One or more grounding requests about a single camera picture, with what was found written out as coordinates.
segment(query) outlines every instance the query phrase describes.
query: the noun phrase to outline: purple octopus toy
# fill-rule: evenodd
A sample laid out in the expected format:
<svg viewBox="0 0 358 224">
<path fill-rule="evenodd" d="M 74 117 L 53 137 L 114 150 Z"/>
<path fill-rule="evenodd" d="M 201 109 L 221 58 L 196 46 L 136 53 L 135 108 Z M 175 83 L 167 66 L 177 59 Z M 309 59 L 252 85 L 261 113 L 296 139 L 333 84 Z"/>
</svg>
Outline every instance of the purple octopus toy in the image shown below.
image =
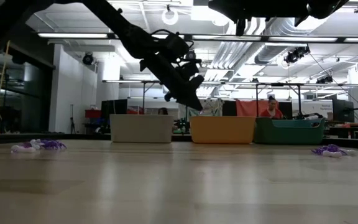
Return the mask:
<svg viewBox="0 0 358 224">
<path fill-rule="evenodd" d="M 317 149 L 312 149 L 311 152 L 319 156 L 326 156 L 326 157 L 333 157 L 333 158 L 340 158 L 342 156 L 354 156 L 356 154 L 355 150 L 341 149 L 333 144 L 319 147 Z"/>
<path fill-rule="evenodd" d="M 56 140 L 39 140 L 40 147 L 46 150 L 61 150 L 67 149 L 66 145 Z"/>
</svg>

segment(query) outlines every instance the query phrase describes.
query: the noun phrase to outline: black monitor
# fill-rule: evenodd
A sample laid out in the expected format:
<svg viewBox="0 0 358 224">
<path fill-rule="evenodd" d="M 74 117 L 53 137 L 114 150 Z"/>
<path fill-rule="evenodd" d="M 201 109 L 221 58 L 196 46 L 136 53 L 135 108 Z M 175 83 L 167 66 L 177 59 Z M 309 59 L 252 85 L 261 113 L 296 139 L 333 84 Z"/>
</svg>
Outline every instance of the black monitor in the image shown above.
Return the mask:
<svg viewBox="0 0 358 224">
<path fill-rule="evenodd" d="M 110 120 L 110 114 L 127 114 L 128 100 L 102 101 L 101 118 Z"/>
<path fill-rule="evenodd" d="M 354 122 L 353 102 L 333 99 L 334 121 Z"/>
<path fill-rule="evenodd" d="M 279 110 L 283 113 L 286 119 L 292 119 L 293 111 L 292 111 L 292 102 L 279 102 L 278 103 Z"/>
</svg>

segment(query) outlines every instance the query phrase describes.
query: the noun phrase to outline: red object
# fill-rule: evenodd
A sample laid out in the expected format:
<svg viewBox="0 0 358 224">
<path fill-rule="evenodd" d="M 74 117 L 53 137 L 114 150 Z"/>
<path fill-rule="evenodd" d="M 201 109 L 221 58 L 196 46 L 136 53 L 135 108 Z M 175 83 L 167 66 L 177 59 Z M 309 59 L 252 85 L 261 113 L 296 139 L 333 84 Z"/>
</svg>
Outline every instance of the red object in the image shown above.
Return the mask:
<svg viewBox="0 0 358 224">
<path fill-rule="evenodd" d="M 269 107 L 267 100 L 259 100 L 259 114 Z M 237 116 L 253 116 L 256 117 L 256 100 L 254 101 L 240 101 L 236 100 Z"/>
<path fill-rule="evenodd" d="M 85 110 L 85 118 L 100 118 L 101 115 L 101 110 Z"/>
<path fill-rule="evenodd" d="M 266 118 L 271 118 L 272 115 L 270 115 L 270 113 L 266 110 L 264 110 L 261 114 L 261 117 L 266 117 Z M 276 108 L 276 114 L 273 116 L 274 119 L 283 119 L 283 113 Z"/>
<path fill-rule="evenodd" d="M 139 112 L 137 110 L 128 109 L 127 114 L 144 114 L 144 112 L 142 108 L 139 108 Z"/>
</svg>

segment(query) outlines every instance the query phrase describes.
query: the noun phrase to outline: person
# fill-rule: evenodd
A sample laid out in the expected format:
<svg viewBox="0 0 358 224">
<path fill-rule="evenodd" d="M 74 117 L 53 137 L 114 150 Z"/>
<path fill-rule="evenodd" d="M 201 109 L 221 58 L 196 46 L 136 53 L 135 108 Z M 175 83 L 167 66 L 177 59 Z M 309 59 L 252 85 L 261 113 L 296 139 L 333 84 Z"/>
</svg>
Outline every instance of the person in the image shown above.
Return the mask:
<svg viewBox="0 0 358 224">
<path fill-rule="evenodd" d="M 168 110 L 166 108 L 158 109 L 158 115 L 168 115 Z"/>
<path fill-rule="evenodd" d="M 283 119 L 283 113 L 277 108 L 277 100 L 270 96 L 268 98 L 268 108 L 263 111 L 260 116 L 273 118 L 273 119 Z"/>
</svg>

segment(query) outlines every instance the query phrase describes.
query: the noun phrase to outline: green bin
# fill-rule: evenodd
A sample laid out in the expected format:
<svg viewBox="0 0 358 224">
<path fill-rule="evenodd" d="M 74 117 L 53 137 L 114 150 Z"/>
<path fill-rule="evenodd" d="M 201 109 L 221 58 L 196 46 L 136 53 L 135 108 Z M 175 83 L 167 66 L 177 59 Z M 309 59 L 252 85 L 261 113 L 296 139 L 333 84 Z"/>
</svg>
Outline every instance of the green bin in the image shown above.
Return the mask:
<svg viewBox="0 0 358 224">
<path fill-rule="evenodd" d="M 324 134 L 323 119 L 273 120 L 257 118 L 254 142 L 257 144 L 317 145 Z"/>
</svg>

